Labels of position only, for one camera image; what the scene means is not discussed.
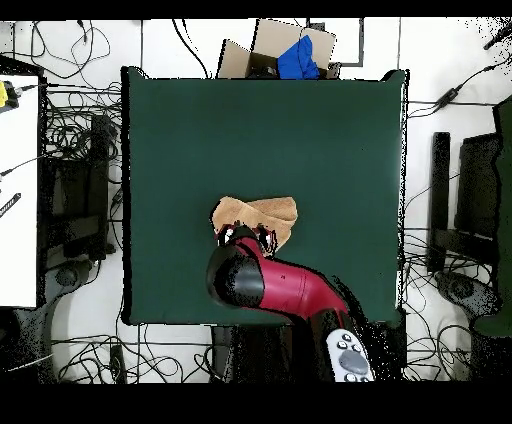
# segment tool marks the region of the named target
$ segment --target yellow device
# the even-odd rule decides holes
[[[7,90],[5,89],[3,81],[0,81],[0,107],[5,106],[5,102],[7,102],[7,99]]]
[[[19,106],[18,97],[10,81],[0,81],[0,113],[16,109]]]

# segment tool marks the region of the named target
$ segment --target beige towel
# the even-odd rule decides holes
[[[277,250],[290,238],[291,229],[297,220],[297,206],[292,197],[256,200],[244,203],[232,197],[223,197],[212,214],[215,231],[220,231],[224,224],[240,221],[250,228],[258,224],[276,232]]]

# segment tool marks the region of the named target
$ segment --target white controller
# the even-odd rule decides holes
[[[327,348],[337,383],[374,381],[365,349],[353,333],[341,328],[332,331]]]

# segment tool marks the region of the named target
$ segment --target blue cloth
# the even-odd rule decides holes
[[[311,59],[313,43],[306,35],[277,59],[281,79],[318,79],[318,66]]]

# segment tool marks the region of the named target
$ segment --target green tabletop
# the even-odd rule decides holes
[[[221,197],[292,196],[299,217],[277,256],[339,276],[371,321],[395,321],[404,81],[152,80],[123,68],[125,320],[286,322],[216,304],[205,275]]]

